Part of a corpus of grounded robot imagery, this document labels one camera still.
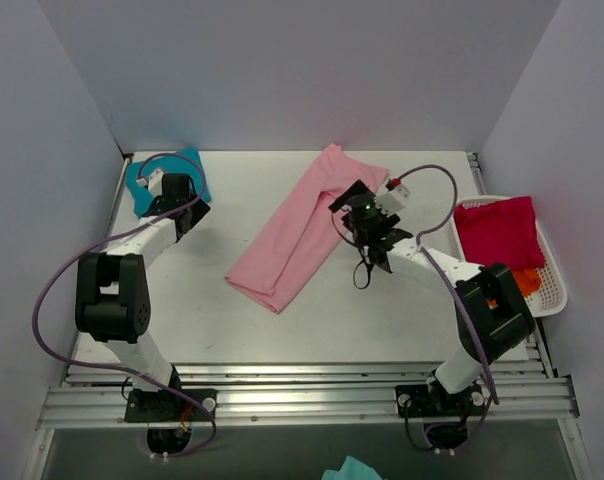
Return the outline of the pink t shirt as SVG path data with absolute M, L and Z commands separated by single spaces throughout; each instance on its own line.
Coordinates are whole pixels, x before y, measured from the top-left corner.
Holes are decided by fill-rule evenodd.
M 300 293 L 340 242 L 329 205 L 356 181 L 375 192 L 389 170 L 326 147 L 226 273 L 226 282 L 273 313 Z

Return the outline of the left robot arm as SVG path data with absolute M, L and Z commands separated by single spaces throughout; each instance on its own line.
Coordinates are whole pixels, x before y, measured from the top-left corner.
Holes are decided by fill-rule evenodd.
M 175 367 L 149 331 L 151 299 L 147 269 L 210 211 L 186 173 L 157 170 L 154 198 L 131 233 L 78 260 L 75 323 L 105 345 L 134 376 L 135 389 L 149 392 L 147 405 L 161 419 L 176 417 L 184 395 Z

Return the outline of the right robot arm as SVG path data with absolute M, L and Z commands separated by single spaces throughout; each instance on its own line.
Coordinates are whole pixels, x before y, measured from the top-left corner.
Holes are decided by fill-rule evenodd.
M 535 320 L 511 270 L 504 264 L 482 266 L 429 248 L 422 239 L 398 227 L 399 212 L 409 205 L 409 191 L 393 178 L 377 195 L 363 181 L 354 182 L 330 205 L 341 213 L 347 241 L 368 270 L 377 267 L 431 288 L 445 287 L 451 296 L 459 346 L 438 366 L 426 388 L 426 400 L 437 412 L 451 411 L 463 390 L 528 337 Z

